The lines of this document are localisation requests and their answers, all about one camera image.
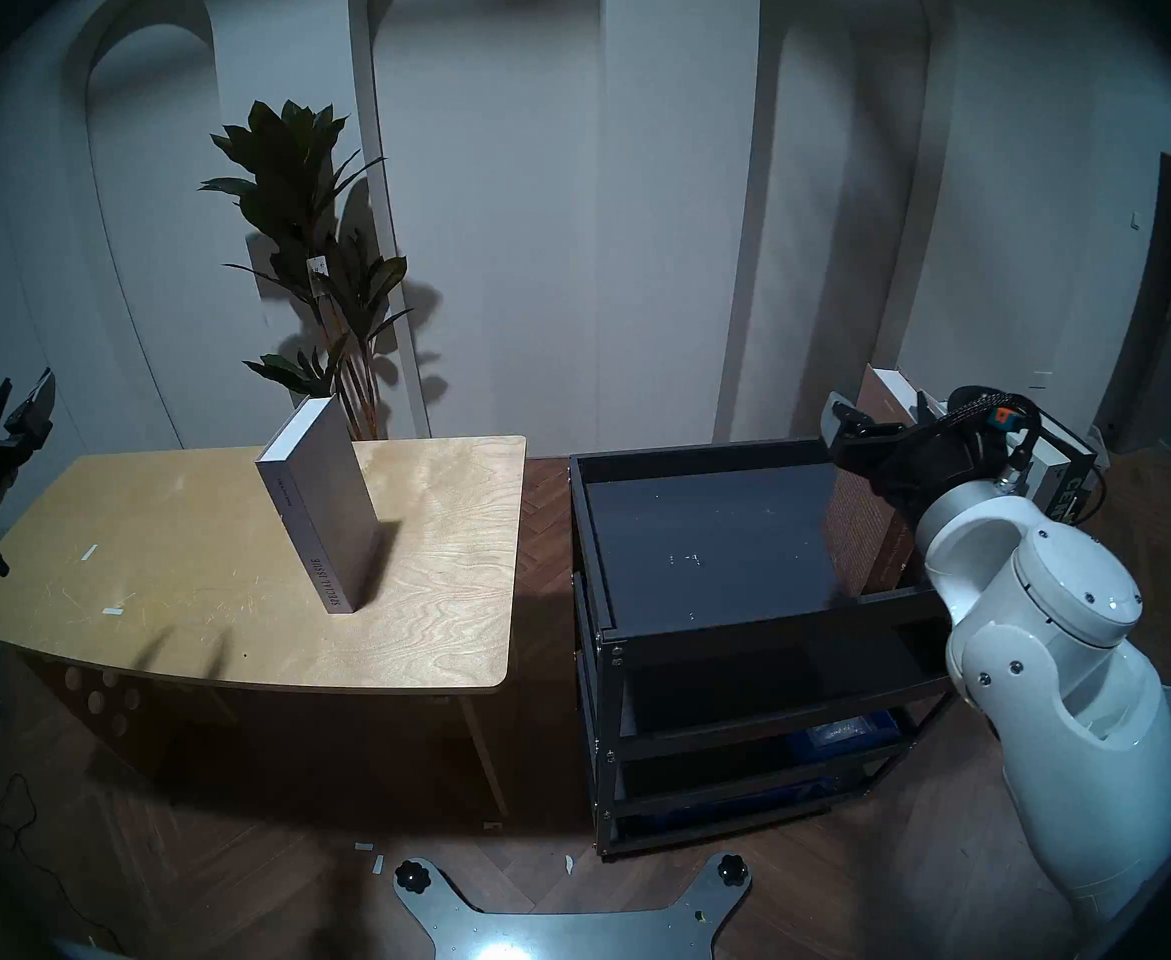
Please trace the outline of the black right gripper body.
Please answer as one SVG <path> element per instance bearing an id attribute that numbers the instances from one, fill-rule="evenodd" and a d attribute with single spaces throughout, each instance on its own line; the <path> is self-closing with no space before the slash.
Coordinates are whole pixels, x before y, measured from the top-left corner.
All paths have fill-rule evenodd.
<path id="1" fill-rule="evenodd" d="M 878 431 L 876 438 L 837 445 L 834 464 L 867 480 L 910 530 L 944 494 L 999 478 L 1008 466 L 1007 434 L 988 421 L 879 423 Z"/>

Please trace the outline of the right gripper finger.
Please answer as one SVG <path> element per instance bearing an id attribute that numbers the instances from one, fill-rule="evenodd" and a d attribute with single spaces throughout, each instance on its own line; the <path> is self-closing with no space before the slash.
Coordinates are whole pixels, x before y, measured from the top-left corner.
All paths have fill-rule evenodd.
<path id="1" fill-rule="evenodd" d="M 864 441 L 881 436 L 879 424 L 852 402 L 833 390 L 826 398 L 826 450 L 843 443 Z"/>

